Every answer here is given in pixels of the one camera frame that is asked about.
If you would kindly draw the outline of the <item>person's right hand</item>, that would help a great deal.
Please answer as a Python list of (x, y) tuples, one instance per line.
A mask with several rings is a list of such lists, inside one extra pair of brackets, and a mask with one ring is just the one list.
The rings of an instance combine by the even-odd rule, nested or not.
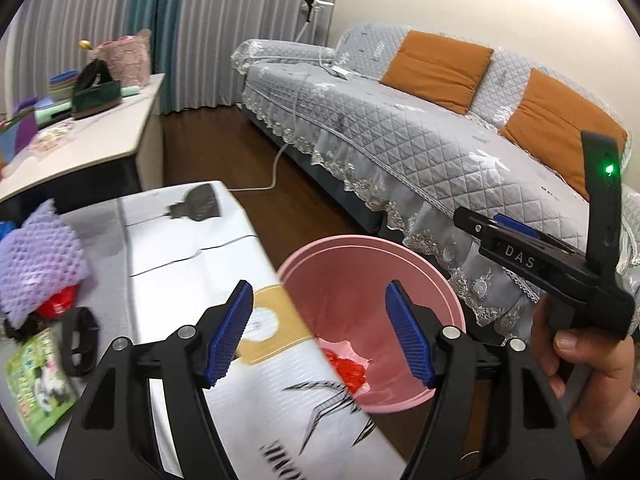
[(566, 385), (558, 375), (562, 360), (592, 368), (589, 382), (567, 416), (570, 431), (586, 450), (596, 478), (620, 478), (639, 457), (639, 396), (631, 389), (634, 341), (600, 330), (560, 330), (548, 323), (548, 298), (533, 317), (530, 346), (558, 398)]

